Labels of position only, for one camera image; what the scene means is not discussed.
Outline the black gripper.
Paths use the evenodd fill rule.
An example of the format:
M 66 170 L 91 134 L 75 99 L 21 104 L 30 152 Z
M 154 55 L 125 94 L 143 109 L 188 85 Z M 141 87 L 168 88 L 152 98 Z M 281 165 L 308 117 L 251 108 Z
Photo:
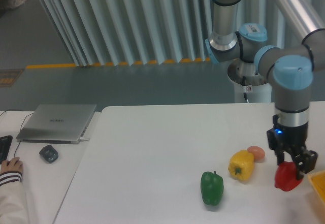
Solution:
M 308 122 L 300 126 L 284 126 L 280 124 L 279 115 L 273 116 L 273 128 L 267 131 L 269 148 L 277 157 L 277 165 L 284 162 L 287 152 L 296 166 L 296 179 L 302 180 L 304 175 L 314 170 L 318 153 L 306 148 Z

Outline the white striped sleeve forearm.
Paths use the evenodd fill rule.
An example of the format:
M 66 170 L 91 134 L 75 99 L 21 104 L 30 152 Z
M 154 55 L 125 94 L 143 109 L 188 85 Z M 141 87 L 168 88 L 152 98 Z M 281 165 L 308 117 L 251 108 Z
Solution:
M 1 223 L 29 223 L 26 194 L 18 171 L 1 173 Z

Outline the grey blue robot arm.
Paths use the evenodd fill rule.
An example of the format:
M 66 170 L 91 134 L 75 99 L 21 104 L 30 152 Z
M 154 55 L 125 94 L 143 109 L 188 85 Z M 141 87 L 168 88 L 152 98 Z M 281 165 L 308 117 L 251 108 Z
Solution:
M 281 49 L 266 45 L 265 29 L 244 24 L 236 29 L 241 0 L 211 0 L 213 29 L 206 46 L 213 63 L 240 59 L 250 63 L 271 86 L 276 113 L 267 131 L 269 148 L 277 162 L 288 153 L 296 166 L 296 178 L 312 171 L 317 153 L 305 145 L 313 74 L 324 69 L 324 22 L 308 0 L 274 0 L 300 45 Z

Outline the person's hand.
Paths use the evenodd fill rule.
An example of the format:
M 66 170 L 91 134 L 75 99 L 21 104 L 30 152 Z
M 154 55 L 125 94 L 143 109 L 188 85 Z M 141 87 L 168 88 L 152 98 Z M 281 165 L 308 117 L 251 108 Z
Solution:
M 1 164 L 1 185 L 10 182 L 20 182 L 23 175 L 23 162 L 20 157 L 14 157 L 10 161 L 5 160 Z

